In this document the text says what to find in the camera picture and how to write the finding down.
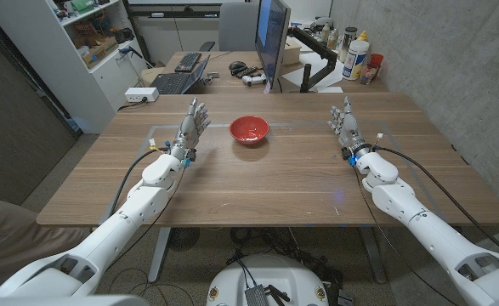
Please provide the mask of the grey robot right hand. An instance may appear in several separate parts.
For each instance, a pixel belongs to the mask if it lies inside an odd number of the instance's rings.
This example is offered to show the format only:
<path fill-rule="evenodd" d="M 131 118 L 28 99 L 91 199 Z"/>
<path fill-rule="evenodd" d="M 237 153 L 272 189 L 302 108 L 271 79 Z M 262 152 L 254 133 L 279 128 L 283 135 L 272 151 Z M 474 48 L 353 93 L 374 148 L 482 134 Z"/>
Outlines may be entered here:
<path fill-rule="evenodd" d="M 345 161 L 355 160 L 371 151 L 371 145 L 363 139 L 359 130 L 359 123 L 351 111 L 348 97 L 344 98 L 343 110 L 334 105 L 330 113 L 332 119 L 327 123 L 337 137 L 341 146 L 342 158 Z"/>

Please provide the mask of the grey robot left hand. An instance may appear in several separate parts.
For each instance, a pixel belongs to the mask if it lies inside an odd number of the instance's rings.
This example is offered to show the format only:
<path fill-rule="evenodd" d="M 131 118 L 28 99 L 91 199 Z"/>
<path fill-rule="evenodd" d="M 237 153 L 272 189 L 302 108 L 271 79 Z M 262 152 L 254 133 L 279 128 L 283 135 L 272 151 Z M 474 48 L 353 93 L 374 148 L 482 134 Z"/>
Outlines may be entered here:
<path fill-rule="evenodd" d="M 207 118 L 206 105 L 199 103 L 195 96 L 176 132 L 170 149 L 171 156 L 182 161 L 190 150 L 195 149 L 203 131 L 211 123 Z"/>

